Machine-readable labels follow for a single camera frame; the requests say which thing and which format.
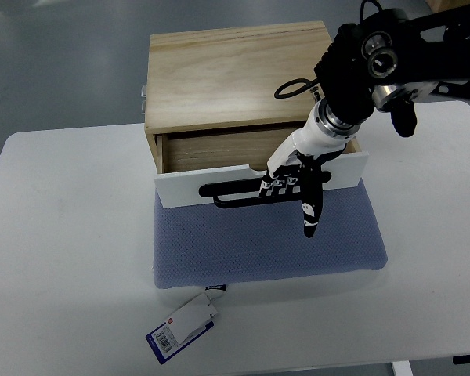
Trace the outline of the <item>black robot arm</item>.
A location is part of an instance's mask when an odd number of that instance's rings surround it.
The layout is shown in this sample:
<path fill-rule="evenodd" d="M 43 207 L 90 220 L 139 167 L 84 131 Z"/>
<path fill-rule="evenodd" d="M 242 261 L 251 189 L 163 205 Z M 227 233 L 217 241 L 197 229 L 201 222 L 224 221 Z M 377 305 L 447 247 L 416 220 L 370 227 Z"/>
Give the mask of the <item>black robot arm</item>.
<path fill-rule="evenodd" d="M 470 100 L 470 5 L 409 19 L 383 9 L 340 26 L 314 68 L 315 79 L 279 87 L 286 99 L 320 85 L 327 122 L 350 130 L 374 112 L 389 112 L 402 137 L 414 134 L 418 96 Z"/>

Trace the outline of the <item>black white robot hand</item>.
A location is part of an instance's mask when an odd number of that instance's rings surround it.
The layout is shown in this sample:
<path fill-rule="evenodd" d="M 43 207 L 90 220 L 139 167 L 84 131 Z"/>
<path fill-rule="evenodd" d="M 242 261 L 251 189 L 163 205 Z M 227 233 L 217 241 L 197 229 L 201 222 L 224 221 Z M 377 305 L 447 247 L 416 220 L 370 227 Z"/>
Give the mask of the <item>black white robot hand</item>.
<path fill-rule="evenodd" d="M 339 157 L 359 131 L 360 122 L 346 122 L 334 114 L 325 99 L 317 102 L 306 123 L 293 131 L 267 161 L 259 196 L 276 196 L 299 188 L 306 237 L 313 237 L 323 210 L 322 166 Z"/>

